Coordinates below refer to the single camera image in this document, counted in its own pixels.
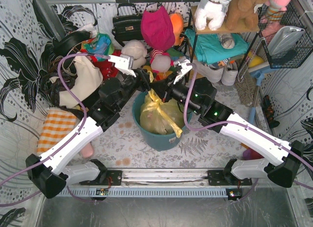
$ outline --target blue trash bin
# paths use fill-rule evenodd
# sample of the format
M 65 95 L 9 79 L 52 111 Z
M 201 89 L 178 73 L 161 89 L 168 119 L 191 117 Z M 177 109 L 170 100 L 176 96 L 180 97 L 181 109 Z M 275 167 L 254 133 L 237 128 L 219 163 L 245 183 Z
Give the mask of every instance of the blue trash bin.
M 140 126 L 140 108 L 144 104 L 145 96 L 147 94 L 148 94 L 147 92 L 140 93 L 134 101 L 132 111 L 133 111 L 133 118 L 134 118 L 135 124 L 140 129 L 141 134 L 142 134 L 145 142 L 149 146 L 151 146 L 152 148 L 154 148 L 157 151 L 164 151 L 164 150 L 172 149 L 173 147 L 178 145 L 182 135 L 180 136 L 180 138 L 177 138 L 175 133 L 172 133 L 169 135 L 153 134 L 153 133 L 146 131 L 145 129 L 143 129 Z M 188 122 L 190 122 L 191 117 L 192 117 L 192 113 L 189 114 L 189 116 L 188 116 Z

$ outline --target magenta bag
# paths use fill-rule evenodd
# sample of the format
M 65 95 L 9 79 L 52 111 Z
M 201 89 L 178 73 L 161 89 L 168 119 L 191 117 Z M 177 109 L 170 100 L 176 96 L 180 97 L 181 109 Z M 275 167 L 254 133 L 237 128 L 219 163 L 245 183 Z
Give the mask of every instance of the magenta bag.
M 146 43 L 157 50 L 166 51 L 175 43 L 173 25 L 164 6 L 156 12 L 143 12 L 141 34 Z

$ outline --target black handbag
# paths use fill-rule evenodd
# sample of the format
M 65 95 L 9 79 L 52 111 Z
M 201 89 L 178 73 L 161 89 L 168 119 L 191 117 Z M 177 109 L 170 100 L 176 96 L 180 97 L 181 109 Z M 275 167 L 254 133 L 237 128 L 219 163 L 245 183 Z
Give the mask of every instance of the black handbag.
M 133 7 L 135 9 L 135 14 L 120 16 L 120 7 Z M 136 6 L 133 3 L 119 4 L 117 7 L 117 15 L 112 19 L 114 27 L 112 34 L 114 35 L 115 40 L 122 46 L 124 46 L 123 41 L 143 40 L 140 29 L 141 19 L 142 15 L 138 13 Z

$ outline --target turquoise fabric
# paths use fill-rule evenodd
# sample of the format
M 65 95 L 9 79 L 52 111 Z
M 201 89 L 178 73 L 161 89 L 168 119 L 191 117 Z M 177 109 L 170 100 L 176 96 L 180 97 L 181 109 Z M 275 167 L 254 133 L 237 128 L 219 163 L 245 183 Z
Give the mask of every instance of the turquoise fabric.
M 191 47 L 194 45 L 195 32 L 191 29 L 185 31 Z M 235 46 L 232 49 L 222 47 L 216 34 L 198 35 L 195 54 L 199 62 L 213 64 L 215 62 L 241 55 L 248 50 L 248 44 L 238 34 L 232 34 Z

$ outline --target black wire basket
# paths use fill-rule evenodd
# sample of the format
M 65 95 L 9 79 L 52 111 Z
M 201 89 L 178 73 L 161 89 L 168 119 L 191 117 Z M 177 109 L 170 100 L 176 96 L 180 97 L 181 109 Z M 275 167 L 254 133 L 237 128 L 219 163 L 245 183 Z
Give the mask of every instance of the black wire basket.
M 312 37 L 307 32 L 306 27 L 303 25 L 299 19 L 299 15 L 292 5 L 287 6 L 286 12 L 274 13 L 266 17 L 266 10 L 268 7 L 263 6 L 260 14 L 259 21 L 259 36 L 265 38 L 263 43 L 266 56 L 268 58 L 268 63 L 270 68 L 298 68 L 304 61 L 309 57 L 313 51 L 313 40 Z M 277 53 L 275 55 L 270 55 L 268 51 L 268 44 L 274 38 L 276 33 L 265 34 L 266 28 L 269 25 L 290 25 L 305 29 L 304 34 L 296 42 L 293 48 L 286 50 L 284 52 Z

